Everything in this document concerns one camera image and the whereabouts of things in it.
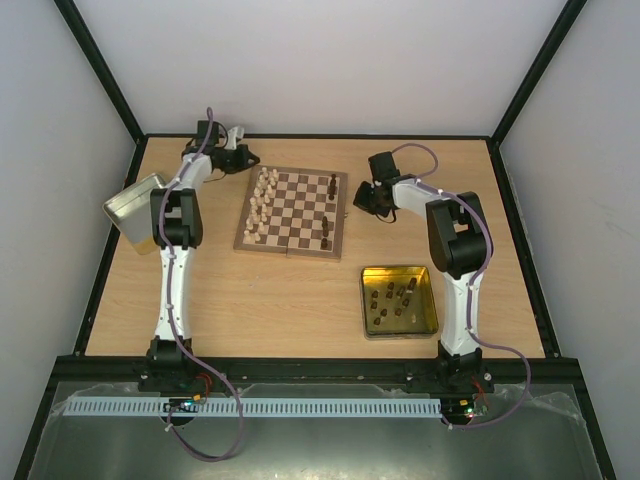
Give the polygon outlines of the wooden chess board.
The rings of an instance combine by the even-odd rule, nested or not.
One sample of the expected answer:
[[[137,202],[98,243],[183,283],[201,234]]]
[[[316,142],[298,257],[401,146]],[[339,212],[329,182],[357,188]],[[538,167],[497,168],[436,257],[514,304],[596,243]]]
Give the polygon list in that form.
[[[268,170],[265,179],[260,176],[263,167]],[[271,178],[273,169],[278,171],[277,181]],[[329,185],[334,173],[337,187],[335,198],[330,201]],[[348,175],[345,172],[275,166],[254,168],[242,204],[234,250],[340,260],[347,193]],[[258,200],[256,212],[251,211],[251,198]],[[251,213],[255,213],[259,221],[248,227],[246,220]],[[328,218],[330,227],[328,250],[321,249],[323,216]],[[266,227],[264,234],[256,232],[259,223]],[[244,242],[245,230],[252,232],[252,243]]]

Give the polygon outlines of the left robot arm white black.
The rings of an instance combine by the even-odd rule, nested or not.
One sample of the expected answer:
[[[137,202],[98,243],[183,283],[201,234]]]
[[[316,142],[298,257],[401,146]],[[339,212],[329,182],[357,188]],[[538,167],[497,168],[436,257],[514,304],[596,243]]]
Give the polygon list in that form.
[[[216,170],[235,174],[260,162],[242,143],[242,126],[227,130],[224,141],[219,140],[221,127],[213,120],[200,121],[176,174],[150,194],[152,238],[159,247],[162,277],[146,362],[149,379],[165,389],[185,389],[197,377],[188,314],[191,267],[204,233],[197,191]]]

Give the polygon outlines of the silver tin lid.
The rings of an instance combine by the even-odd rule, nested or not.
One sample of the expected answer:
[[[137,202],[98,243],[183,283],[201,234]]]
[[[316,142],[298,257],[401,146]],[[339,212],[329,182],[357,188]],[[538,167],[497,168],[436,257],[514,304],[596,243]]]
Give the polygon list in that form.
[[[163,177],[152,173],[124,188],[102,205],[111,223],[139,255],[150,254],[156,249],[152,234],[150,194],[152,190],[164,186]]]

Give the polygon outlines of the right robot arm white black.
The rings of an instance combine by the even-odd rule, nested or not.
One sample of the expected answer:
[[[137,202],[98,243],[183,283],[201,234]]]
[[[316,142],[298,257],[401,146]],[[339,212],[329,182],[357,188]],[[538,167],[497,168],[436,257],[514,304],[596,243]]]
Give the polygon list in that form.
[[[462,392],[479,379],[479,287],[493,244],[477,194],[454,194],[403,175],[391,151],[368,159],[372,180],[357,189],[354,205],[383,218],[408,210],[426,221],[431,260],[445,280],[445,320],[438,342],[436,379],[442,389]]]

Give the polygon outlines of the gold tin box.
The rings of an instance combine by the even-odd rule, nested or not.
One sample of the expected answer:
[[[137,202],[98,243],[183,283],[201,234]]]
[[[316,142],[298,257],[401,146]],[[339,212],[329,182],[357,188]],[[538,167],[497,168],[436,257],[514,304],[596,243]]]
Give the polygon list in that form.
[[[428,338],[439,331],[426,266],[365,267],[361,271],[360,291],[367,338]]]

